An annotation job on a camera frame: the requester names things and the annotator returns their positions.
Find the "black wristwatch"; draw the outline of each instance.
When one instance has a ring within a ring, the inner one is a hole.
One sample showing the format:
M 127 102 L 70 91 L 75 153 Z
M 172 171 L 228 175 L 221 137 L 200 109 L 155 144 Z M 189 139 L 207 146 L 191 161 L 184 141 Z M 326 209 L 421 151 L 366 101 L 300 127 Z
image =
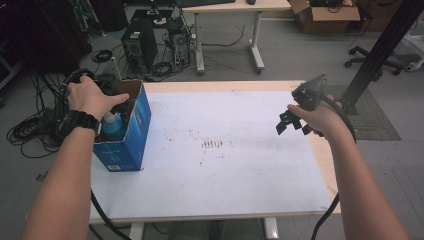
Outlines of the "black wristwatch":
M 102 124 L 97 119 L 86 112 L 70 110 L 59 125 L 59 135 L 62 138 L 68 136 L 76 127 L 93 129 L 96 136 L 100 134 Z

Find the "desk leg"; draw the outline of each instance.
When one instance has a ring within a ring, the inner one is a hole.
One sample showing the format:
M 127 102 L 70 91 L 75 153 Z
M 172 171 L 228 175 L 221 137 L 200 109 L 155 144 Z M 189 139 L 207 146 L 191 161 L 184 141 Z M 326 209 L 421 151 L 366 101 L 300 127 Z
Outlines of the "desk leg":
M 142 240 L 144 232 L 144 223 L 137 222 L 131 224 L 130 238 L 132 240 Z
M 264 218 L 264 227 L 266 239 L 279 239 L 276 218 Z
M 205 64 L 203 62 L 203 52 L 202 52 L 202 42 L 200 40 L 200 31 L 199 31 L 199 20 L 198 20 L 199 14 L 194 14 L 194 31 L 196 33 L 196 66 L 197 66 L 197 72 L 199 74 L 205 74 Z
M 255 28 L 253 29 L 253 39 L 249 40 L 250 49 L 252 50 L 253 58 L 255 59 L 256 67 L 258 68 L 258 74 L 265 69 L 264 62 L 262 61 L 261 54 L 258 50 L 258 37 L 259 37 L 259 28 L 261 26 L 261 16 L 262 12 L 256 12 L 255 17 Z

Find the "black pole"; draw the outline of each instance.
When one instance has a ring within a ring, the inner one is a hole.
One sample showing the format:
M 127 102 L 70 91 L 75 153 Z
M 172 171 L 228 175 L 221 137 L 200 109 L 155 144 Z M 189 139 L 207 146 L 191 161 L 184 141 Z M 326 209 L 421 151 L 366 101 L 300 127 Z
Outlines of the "black pole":
M 359 68 L 340 101 L 347 112 L 356 112 L 355 104 L 375 78 L 377 71 L 400 43 L 424 9 L 423 0 L 404 0 L 389 25 L 382 32 L 365 62 Z

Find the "hand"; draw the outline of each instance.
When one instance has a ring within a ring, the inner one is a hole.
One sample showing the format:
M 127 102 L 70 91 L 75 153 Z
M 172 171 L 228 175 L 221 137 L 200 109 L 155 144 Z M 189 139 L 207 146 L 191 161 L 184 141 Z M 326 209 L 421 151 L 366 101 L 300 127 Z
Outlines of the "hand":
M 289 104 L 287 106 L 290 112 L 294 115 L 305 120 L 312 130 L 322 132 L 324 136 L 327 136 L 329 133 L 341 130 L 346 128 L 346 124 L 343 120 L 337 115 L 334 110 L 325 104 L 320 102 L 314 111 L 308 112 L 302 108 Z
M 113 106 L 125 102 L 129 95 L 127 93 L 106 96 L 89 77 L 82 76 L 81 83 L 69 83 L 68 96 L 69 108 L 71 110 L 83 111 L 93 115 L 98 121 L 109 112 Z

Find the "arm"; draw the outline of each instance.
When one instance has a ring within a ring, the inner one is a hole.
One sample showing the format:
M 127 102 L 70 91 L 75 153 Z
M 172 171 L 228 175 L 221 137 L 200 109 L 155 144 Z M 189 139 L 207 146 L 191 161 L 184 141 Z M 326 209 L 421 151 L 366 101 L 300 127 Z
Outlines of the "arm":
M 88 77 L 71 83 L 69 107 L 101 120 L 128 94 L 105 96 Z M 90 215 L 91 155 L 95 133 L 75 128 L 63 141 L 56 160 L 28 214 L 22 239 L 85 239 Z
M 330 144 L 346 239 L 408 239 L 339 116 L 324 103 L 313 112 L 294 105 L 288 109 L 322 132 Z

